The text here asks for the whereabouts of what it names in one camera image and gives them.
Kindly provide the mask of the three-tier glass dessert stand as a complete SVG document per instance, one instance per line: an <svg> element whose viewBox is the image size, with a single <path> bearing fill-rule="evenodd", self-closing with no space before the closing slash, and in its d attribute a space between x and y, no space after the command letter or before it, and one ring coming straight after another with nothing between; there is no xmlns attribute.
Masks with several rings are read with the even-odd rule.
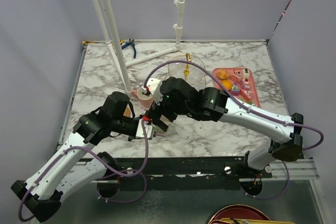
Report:
<svg viewBox="0 0 336 224"><path fill-rule="evenodd" d="M204 63L200 58L189 53L176 56L173 60L190 61L205 68ZM205 73L193 65L177 62L169 64L167 68L169 77L182 78L197 90L206 87Z"/></svg>

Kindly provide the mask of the toy pink swirl roll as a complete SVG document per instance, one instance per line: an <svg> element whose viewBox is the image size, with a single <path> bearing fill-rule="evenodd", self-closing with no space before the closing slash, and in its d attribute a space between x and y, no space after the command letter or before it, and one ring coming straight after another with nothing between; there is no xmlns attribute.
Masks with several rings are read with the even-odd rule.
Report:
<svg viewBox="0 0 336 224"><path fill-rule="evenodd" d="M229 77L230 81L232 81L232 83L240 83L241 82L241 76L237 76L237 75L231 75Z"/></svg>

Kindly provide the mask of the pink-handled metal tongs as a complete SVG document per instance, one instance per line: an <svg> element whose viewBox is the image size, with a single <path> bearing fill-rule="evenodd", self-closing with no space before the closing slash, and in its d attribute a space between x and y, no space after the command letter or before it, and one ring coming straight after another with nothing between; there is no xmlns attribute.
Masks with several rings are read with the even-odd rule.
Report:
<svg viewBox="0 0 336 224"><path fill-rule="evenodd" d="M166 131L160 129L157 125L154 126L154 129L155 134L159 136L187 137L191 135L189 131L187 131L185 128L175 122L170 123Z"/></svg>

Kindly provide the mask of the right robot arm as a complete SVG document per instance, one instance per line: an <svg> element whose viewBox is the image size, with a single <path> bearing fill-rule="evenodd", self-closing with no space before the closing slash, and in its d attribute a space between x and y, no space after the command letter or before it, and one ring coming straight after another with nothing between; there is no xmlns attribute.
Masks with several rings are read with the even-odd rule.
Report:
<svg viewBox="0 0 336 224"><path fill-rule="evenodd" d="M254 177L276 160L294 162L302 152L301 127L294 126L295 122L303 121L301 114L277 115L247 106L217 88L196 90L185 80L175 77L164 81L150 78L145 89L154 99L146 116L162 131L167 130L168 122L185 115L197 121L239 125L267 136L266 143L245 154L241 171L246 177Z"/></svg>

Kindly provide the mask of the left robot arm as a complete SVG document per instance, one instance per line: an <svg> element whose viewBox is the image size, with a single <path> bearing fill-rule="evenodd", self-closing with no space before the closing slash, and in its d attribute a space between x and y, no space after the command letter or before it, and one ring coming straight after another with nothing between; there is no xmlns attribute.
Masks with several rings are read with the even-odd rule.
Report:
<svg viewBox="0 0 336 224"><path fill-rule="evenodd" d="M20 199L21 222L34 218L39 222L48 220L68 196L93 180L142 174L148 161L153 127L143 116L136 118L134 113L125 116L127 108L133 109L129 97L113 92L102 106L80 117L67 140L39 171L12 184L11 190ZM112 132L144 139L145 157L139 169L118 168L109 154L93 152Z"/></svg>

